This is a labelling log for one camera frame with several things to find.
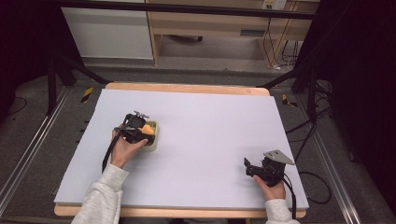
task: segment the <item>floor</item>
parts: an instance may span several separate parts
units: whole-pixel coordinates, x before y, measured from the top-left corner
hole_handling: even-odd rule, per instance
[[[290,44],[286,47],[285,54],[290,54],[292,51],[293,46]],[[163,82],[168,83],[193,82],[196,84],[222,83],[255,86],[264,84],[292,69],[288,58],[285,59],[282,61],[281,56],[278,58],[279,62],[285,63],[279,69],[267,68],[258,51],[257,42],[253,39],[204,37],[202,42],[197,42],[195,38],[166,36],[163,40],[160,60],[156,66],[128,63],[122,68],[104,68],[98,64],[91,64],[91,69],[103,77],[111,77],[114,80],[151,82],[161,78]],[[135,75],[132,74],[131,68],[137,68]],[[82,74],[76,74],[76,76],[79,78],[78,84],[74,89],[69,90],[70,97],[66,99],[57,121],[51,124],[51,132],[49,132],[47,140],[37,143],[39,150],[30,155],[31,159],[26,165],[24,173],[21,174],[20,179],[16,179],[15,189],[11,192],[13,196],[6,202],[7,207],[0,210],[1,217],[20,223],[33,223],[34,221],[35,223],[70,223],[69,218],[59,218],[53,215],[53,202],[50,198],[56,194],[57,183],[62,180],[62,175],[59,173],[67,168],[68,161],[73,156],[74,151],[67,149],[70,146],[76,146],[78,139],[83,135],[80,130],[83,130],[87,125],[85,120],[89,120],[99,93],[94,92],[91,100],[85,105],[73,103],[71,99],[79,98],[87,85],[101,88],[100,85],[95,84]],[[326,82],[323,83],[326,87],[331,86]],[[285,130],[290,130],[306,119],[304,114],[306,95],[294,96],[290,92],[291,84],[292,80],[288,80],[270,90],[271,95],[276,98]],[[23,158],[24,150],[31,144],[30,141],[36,134],[35,130],[40,127],[40,122],[36,120],[45,119],[47,99],[42,96],[46,94],[46,79],[43,77],[19,87],[18,98],[10,109],[14,113],[0,127],[0,148],[1,154],[4,155],[0,166],[4,168],[2,170],[17,166],[20,158]],[[284,104],[283,94],[287,94],[289,102],[297,103],[299,106]],[[321,99],[318,100],[318,111],[329,106],[324,97],[318,96],[318,99]],[[364,167],[349,160],[347,147],[343,144],[343,136],[337,131],[336,122],[329,115],[329,113],[323,114],[318,120],[317,132],[307,141],[297,164],[299,171],[314,172],[329,183],[329,173],[319,155],[318,140],[320,140],[321,144],[327,148],[327,152],[338,170],[340,180],[348,192],[354,209],[359,214],[361,223],[396,223],[394,215],[388,210]],[[26,117],[29,118],[28,127],[26,127]],[[299,132],[288,134],[293,153],[298,152],[302,143],[301,139],[304,139],[308,132],[309,126],[305,126]],[[67,139],[59,142],[59,139],[62,139],[58,135],[60,133],[67,134]],[[9,148],[12,148],[13,153],[6,150]],[[48,166],[51,164],[61,166],[61,171],[56,173],[51,169],[46,169],[48,167],[43,166],[43,162],[46,162]],[[0,187],[3,187],[10,181],[8,177],[11,172],[0,172],[0,175]],[[38,178],[42,179],[42,184],[37,184]],[[328,192],[323,182],[311,175],[302,175],[302,180],[312,200],[326,200]],[[300,221],[353,223],[350,220],[346,221],[346,215],[341,209],[342,199],[337,198],[336,194],[334,195],[326,204],[310,202],[310,209],[306,217]],[[43,211],[40,206],[27,207],[28,201],[33,201],[48,209]],[[253,219],[252,222],[263,223],[263,220]]]

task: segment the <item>gray floor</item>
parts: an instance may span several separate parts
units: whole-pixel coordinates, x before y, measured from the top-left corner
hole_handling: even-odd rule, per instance
[[[162,56],[157,66],[128,64],[130,68],[92,67],[97,74],[117,81],[193,83],[214,85],[255,86],[266,83],[274,77],[287,72],[287,66],[280,70],[265,68],[257,43],[252,40],[232,38],[204,38],[196,43],[190,39],[167,37],[163,42]],[[24,223],[69,223],[68,217],[53,214],[54,188],[60,185],[65,169],[73,157],[78,140],[90,119],[96,100],[99,97],[99,85],[77,74],[78,83],[69,88],[64,107],[55,120],[49,134],[34,155],[29,168],[16,188],[13,197],[3,211],[2,218],[19,220]],[[10,111],[20,112],[8,116],[0,127],[0,187],[2,188],[13,167],[17,166],[24,150],[29,146],[35,131],[45,117],[47,103],[47,82],[40,77],[21,85],[17,98]],[[287,81],[271,89],[282,118],[285,130],[289,130],[305,121],[302,107],[282,104],[282,94],[291,97],[290,83]],[[87,87],[94,91],[86,104],[80,103]],[[318,110],[328,106],[320,101]],[[290,141],[303,139],[308,132],[304,127],[288,134]],[[356,207],[362,223],[396,223],[382,196],[377,191],[365,168],[348,159],[348,150],[334,120],[328,114],[318,120],[317,132],[332,157],[347,192]],[[302,142],[290,143],[294,154]],[[310,138],[297,162],[299,171],[313,172],[327,180],[326,172],[318,157],[318,147]],[[309,175],[302,175],[305,190],[315,200],[325,200],[328,193],[325,186]],[[346,223],[336,198],[327,204],[309,203],[307,215],[300,219],[306,223]],[[254,219],[253,223],[263,223]]]

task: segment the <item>white sleeve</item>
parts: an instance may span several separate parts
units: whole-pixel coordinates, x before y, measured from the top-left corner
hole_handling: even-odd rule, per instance
[[[284,199],[273,199],[265,203],[268,221],[266,224],[299,224],[300,222],[291,218],[291,211]]]
[[[101,177],[87,189],[76,223],[119,223],[122,184],[129,173],[109,164]]]

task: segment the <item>aluminum rail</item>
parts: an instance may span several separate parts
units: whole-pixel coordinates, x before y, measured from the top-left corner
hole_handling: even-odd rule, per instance
[[[324,19],[327,17],[312,12],[265,10],[265,9],[238,8],[238,7],[204,7],[204,6],[187,6],[187,5],[173,5],[173,4],[126,3],[126,2],[84,1],[84,0],[41,0],[41,2],[46,4],[53,4],[59,7],[193,13],[193,14],[210,14],[210,15],[244,16],[244,17],[283,18],[283,19],[298,19],[298,20]]]
[[[301,95],[297,95],[296,99],[299,105],[306,104],[304,99],[302,99]],[[308,114],[306,110],[303,109],[302,106],[301,106],[301,111],[303,112],[305,119],[309,120]],[[332,191],[334,193],[335,198],[337,199],[338,204],[340,205],[341,211],[343,212],[344,218],[346,219],[346,223],[360,224],[361,219],[359,218],[358,212],[356,211],[353,202],[349,198],[349,194],[347,193],[347,188],[345,187],[340,175],[335,169],[335,166],[332,163],[332,159],[330,158],[330,155],[327,152],[327,149],[324,146],[323,140],[321,139],[318,131],[314,133],[313,137],[315,144],[318,146],[318,155],[320,161],[323,165],[327,177],[329,178],[329,184],[332,187]]]
[[[70,92],[69,87],[63,87],[61,90],[61,93],[58,97],[58,104],[54,108],[51,114],[47,115],[43,122],[41,123],[40,128],[38,131],[35,133],[34,138],[30,142],[28,148],[26,148],[25,152],[21,156],[20,161],[18,162],[17,166],[14,168],[14,171],[8,178],[6,184],[3,186],[3,188],[0,190],[0,217],[3,215],[4,211],[6,210],[6,207],[11,200],[15,190],[17,189],[18,185],[21,183],[21,180],[23,179],[27,169],[29,168],[30,164],[33,161],[33,158],[35,157],[35,154],[39,150],[41,144],[43,143],[44,139],[46,138],[50,127],[52,126],[53,122],[56,120],[56,118],[59,115],[59,112],[61,111],[66,96]]]

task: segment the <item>hand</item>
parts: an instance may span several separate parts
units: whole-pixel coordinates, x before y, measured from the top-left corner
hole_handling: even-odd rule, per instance
[[[268,187],[268,185],[257,175],[253,176],[254,181],[259,185],[264,193],[264,198],[266,201],[270,201],[273,199],[285,199],[286,191],[285,186],[283,185],[283,181],[279,181],[275,186]]]
[[[117,136],[117,133],[113,130],[113,138]],[[134,156],[136,151],[147,142],[148,139],[143,139],[138,143],[130,144],[121,136],[111,152],[110,163],[122,168]]]

